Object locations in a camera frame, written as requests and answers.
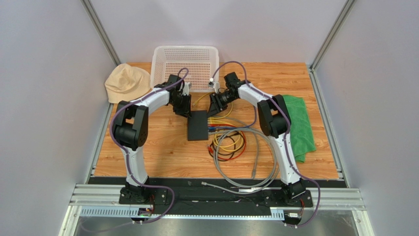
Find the black rectangular object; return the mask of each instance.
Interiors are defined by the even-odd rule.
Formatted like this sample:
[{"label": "black rectangular object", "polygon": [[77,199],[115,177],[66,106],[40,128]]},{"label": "black rectangular object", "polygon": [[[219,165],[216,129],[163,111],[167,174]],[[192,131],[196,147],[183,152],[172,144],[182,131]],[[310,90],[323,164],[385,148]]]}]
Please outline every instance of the black rectangular object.
[{"label": "black rectangular object", "polygon": [[188,117],[188,141],[208,140],[207,111],[192,111]]}]

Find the green towel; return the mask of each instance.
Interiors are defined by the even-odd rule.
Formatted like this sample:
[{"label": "green towel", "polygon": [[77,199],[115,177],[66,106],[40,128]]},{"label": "green towel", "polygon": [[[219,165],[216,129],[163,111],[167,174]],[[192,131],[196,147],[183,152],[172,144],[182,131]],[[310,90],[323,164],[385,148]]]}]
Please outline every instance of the green towel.
[{"label": "green towel", "polygon": [[284,95],[284,101],[291,118],[291,147],[294,157],[296,161],[304,162],[305,154],[316,150],[307,108],[304,99],[300,97]]}]

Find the wood grain surface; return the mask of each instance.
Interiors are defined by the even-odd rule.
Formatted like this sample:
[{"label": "wood grain surface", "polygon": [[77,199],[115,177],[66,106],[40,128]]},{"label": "wood grain surface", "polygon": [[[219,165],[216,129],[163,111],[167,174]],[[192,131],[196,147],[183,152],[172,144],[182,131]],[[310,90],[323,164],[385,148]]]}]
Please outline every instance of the wood grain surface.
[{"label": "wood grain surface", "polygon": [[[151,63],[129,63],[150,72]],[[298,163],[303,175],[310,178],[338,178],[336,166],[329,147],[326,132],[320,116],[308,71],[304,63],[244,63],[248,80],[264,92],[288,94],[302,97],[306,103],[308,116],[314,134],[317,150],[306,155],[305,163]],[[224,75],[235,71],[241,80],[244,73],[240,66],[228,64],[220,70],[220,81],[224,87]],[[192,103],[203,93],[193,93]],[[209,98],[203,98],[192,110],[207,110]],[[234,101],[230,117],[250,124],[254,119],[253,107],[246,101]],[[245,153],[232,161],[220,164],[223,172],[233,178],[250,178],[254,165],[256,147],[253,135],[247,134],[248,147]],[[172,106],[159,108],[149,119],[149,136],[144,147],[146,170],[151,177],[222,177],[208,154],[207,145],[211,141],[187,141],[187,119],[176,116]],[[265,178],[272,169],[273,161],[267,144],[259,138],[259,155],[256,178]],[[106,132],[95,176],[126,176],[125,163],[121,150],[113,143]]]}]

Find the white plastic basket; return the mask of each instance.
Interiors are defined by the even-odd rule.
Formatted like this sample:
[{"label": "white plastic basket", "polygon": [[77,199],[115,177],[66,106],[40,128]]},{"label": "white plastic basket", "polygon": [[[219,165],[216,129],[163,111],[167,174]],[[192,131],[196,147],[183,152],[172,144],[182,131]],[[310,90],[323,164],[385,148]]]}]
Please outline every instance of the white plastic basket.
[{"label": "white plastic basket", "polygon": [[210,46],[157,47],[151,64],[151,85],[167,81],[170,74],[177,75],[183,67],[189,69],[185,81],[192,84],[191,92],[211,92],[208,82],[219,67],[218,50]]}]

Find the purple cable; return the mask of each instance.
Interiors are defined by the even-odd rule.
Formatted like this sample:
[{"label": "purple cable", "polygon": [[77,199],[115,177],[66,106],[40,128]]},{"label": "purple cable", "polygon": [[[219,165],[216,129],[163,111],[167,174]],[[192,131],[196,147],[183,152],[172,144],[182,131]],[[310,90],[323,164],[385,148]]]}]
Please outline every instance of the purple cable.
[{"label": "purple cable", "polygon": [[316,185],[316,187],[317,187],[317,189],[318,189],[318,191],[319,191],[319,197],[317,198],[317,204],[316,204],[316,208],[314,209],[314,213],[313,213],[313,215],[310,217],[310,219],[308,219],[307,220],[307,222],[305,222],[305,223],[303,223],[303,224],[301,224],[301,225],[299,225],[299,227],[303,227],[303,226],[305,226],[305,225],[307,225],[307,224],[309,224],[312,220],[313,220],[313,218],[316,216],[316,213],[317,213],[317,210],[319,209],[319,206],[320,206],[320,185],[315,181],[315,180],[313,180],[313,179],[311,179],[311,178],[308,178],[308,177],[306,177],[306,176],[303,176],[300,172],[298,172],[298,170],[294,167],[294,165],[292,164],[292,162],[291,162],[291,158],[290,158],[290,154],[289,154],[289,152],[288,152],[288,145],[287,145],[287,143],[286,143],[286,140],[287,140],[287,134],[289,134],[290,133],[290,129],[291,129],[291,123],[290,123],[290,120],[288,119],[288,117],[285,115],[285,113],[284,113],[284,111],[279,107],[279,105],[272,99],[272,97],[270,97],[270,96],[268,96],[268,95],[266,95],[266,94],[264,94],[263,92],[260,92],[259,90],[257,90],[257,89],[255,89],[255,88],[253,88],[252,86],[250,86],[249,85],[249,81],[247,80],[247,73],[246,73],[246,69],[244,68],[244,65],[243,64],[241,64],[240,62],[238,62],[238,61],[235,61],[235,60],[231,60],[231,61],[228,61],[228,62],[225,62],[225,63],[223,63],[220,67],[218,67],[216,70],[215,70],[215,72],[214,72],[214,75],[213,75],[213,78],[214,78],[214,76],[216,75],[216,73],[221,69],[221,67],[223,67],[223,66],[225,66],[226,64],[229,64],[229,63],[237,63],[237,64],[239,64],[242,68],[243,68],[243,71],[244,71],[244,81],[246,82],[246,84],[249,86],[249,88],[251,88],[253,91],[255,91],[255,92],[257,92],[258,94],[260,94],[260,95],[262,95],[263,97],[266,97],[266,98],[268,98],[271,102],[272,102],[272,104],[278,109],[278,111],[281,113],[281,115],[285,118],[285,121],[286,121],[286,123],[287,123],[287,131],[285,132],[285,134],[284,134],[284,139],[282,140],[283,142],[284,142],[284,146],[285,146],[285,152],[287,153],[287,159],[288,159],[288,162],[290,163],[290,166],[291,166],[291,169],[293,169],[293,171],[295,172],[295,173],[297,173],[297,175],[299,175],[301,178],[304,178],[304,179],[306,179],[306,180],[308,180],[308,181],[310,181],[310,182],[312,182],[312,183],[314,183],[315,185]]},{"label": "purple cable", "polygon": [[[110,128],[109,128],[109,133],[111,134],[111,138],[112,138],[112,140],[115,142],[115,144],[118,146],[118,147],[120,147],[122,150],[124,150],[125,151],[125,162],[126,162],[126,169],[128,170],[128,174],[129,174],[129,176],[132,178],[132,180],[136,183],[136,184],[138,184],[139,186],[141,186],[141,187],[146,187],[146,188],[164,188],[164,189],[167,189],[167,190],[169,190],[171,193],[172,193],[172,201],[170,202],[170,205],[169,205],[169,207],[161,214],[161,215],[159,215],[158,217],[156,217],[156,218],[154,218],[154,219],[151,219],[151,220],[148,220],[148,221],[144,221],[144,222],[142,222],[143,224],[147,224],[147,223],[152,223],[152,222],[154,222],[154,221],[157,221],[157,220],[159,220],[160,218],[162,218],[165,214],[167,214],[167,212],[172,208],[172,206],[173,206],[173,203],[175,202],[175,192],[173,191],[173,189],[171,189],[170,187],[167,187],[167,186],[161,186],[161,185],[148,185],[148,184],[142,184],[142,183],[140,183],[134,176],[133,176],[133,174],[132,174],[132,170],[131,170],[131,166],[129,165],[129,154],[128,154],[128,149],[126,149],[124,146],[122,146],[121,144],[119,144],[118,142],[117,142],[117,140],[115,139],[115,137],[114,137],[114,133],[113,133],[113,131],[112,131],[112,127],[114,126],[114,122],[115,122],[115,118],[122,112],[122,111],[124,111],[126,108],[128,108],[128,107],[130,107],[130,106],[132,106],[132,105],[134,105],[134,104],[137,104],[137,103],[140,103],[140,102],[142,102],[144,99],[146,99],[146,98],[148,98],[148,97],[150,97],[150,96],[152,96],[153,94],[156,94],[156,93],[158,93],[158,92],[161,92],[161,91],[164,91],[164,90],[167,90],[167,89],[170,89],[170,88],[173,88],[173,87],[175,87],[176,85],[178,85],[179,83],[182,83],[182,81],[186,78],[186,76],[188,75],[188,73],[189,73],[189,70],[188,70],[188,68],[186,68],[186,67],[184,67],[184,68],[182,68],[182,69],[180,69],[180,71],[179,71],[179,73],[178,73],[178,75],[183,71],[183,70],[186,70],[186,73],[185,73],[185,75],[179,80],[179,81],[176,81],[174,84],[172,84],[172,85],[169,85],[169,86],[167,86],[167,87],[165,87],[165,88],[162,88],[162,89],[159,89],[159,90],[156,90],[156,91],[152,91],[152,92],[150,92],[150,93],[148,93],[148,94],[146,94],[144,97],[141,97],[139,100],[137,100],[137,101],[134,101],[134,102],[130,102],[130,103],[128,103],[128,104],[126,104],[125,106],[123,106],[121,109],[119,109],[116,113],[115,113],[115,115],[114,115],[114,117],[112,118],[112,120],[111,120],[111,124],[110,124]],[[106,230],[100,230],[100,231],[91,231],[91,230],[88,230],[88,229],[86,229],[86,228],[84,228],[83,227],[83,225],[80,225],[80,228],[82,228],[84,231],[86,231],[86,232],[90,232],[90,233],[103,233],[103,232],[107,232],[107,231],[111,231],[111,230],[115,230],[115,229],[117,229],[117,228],[120,228],[120,227],[122,227],[122,226],[125,226],[125,225],[130,225],[130,224],[132,224],[132,222],[128,222],[128,223],[124,223],[124,224],[121,224],[121,225],[118,225],[118,226],[115,226],[115,227],[113,227],[113,228],[110,228],[110,229],[106,229]]]}]

